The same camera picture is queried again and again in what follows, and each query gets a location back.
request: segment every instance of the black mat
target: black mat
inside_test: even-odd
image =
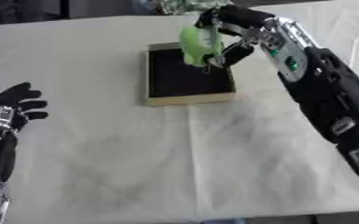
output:
[[[184,63],[180,49],[150,52],[150,97],[208,95],[235,92],[230,71],[203,68]]]

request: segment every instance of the table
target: table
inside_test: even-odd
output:
[[[359,1],[267,6],[359,73]],[[232,102],[142,105],[143,50],[194,17],[0,26],[0,91],[30,81],[50,118],[20,133],[12,223],[188,221],[359,210],[359,178],[257,51]]]

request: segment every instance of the robot forearm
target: robot forearm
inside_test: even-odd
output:
[[[289,18],[230,5],[206,11],[195,26],[241,37],[221,54],[205,55],[206,65],[230,67],[259,45],[309,122],[359,176],[359,77],[347,65]]]

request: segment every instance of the green light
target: green light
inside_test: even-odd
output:
[[[275,57],[276,55],[278,55],[278,53],[279,53],[279,50],[270,50],[270,55],[272,57]]]
[[[297,63],[292,63],[289,67],[292,71],[295,71],[299,68],[299,65]]]
[[[297,63],[297,61],[295,61],[293,57],[288,57],[285,63],[292,71],[295,71],[299,68],[299,64]]]

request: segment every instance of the floor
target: floor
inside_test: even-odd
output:
[[[58,8],[57,1],[43,0],[44,6],[53,11]],[[236,4],[246,7],[265,4],[288,4],[323,0],[232,0]],[[107,16],[134,15],[132,0],[77,0],[71,1],[72,18],[91,18]]]

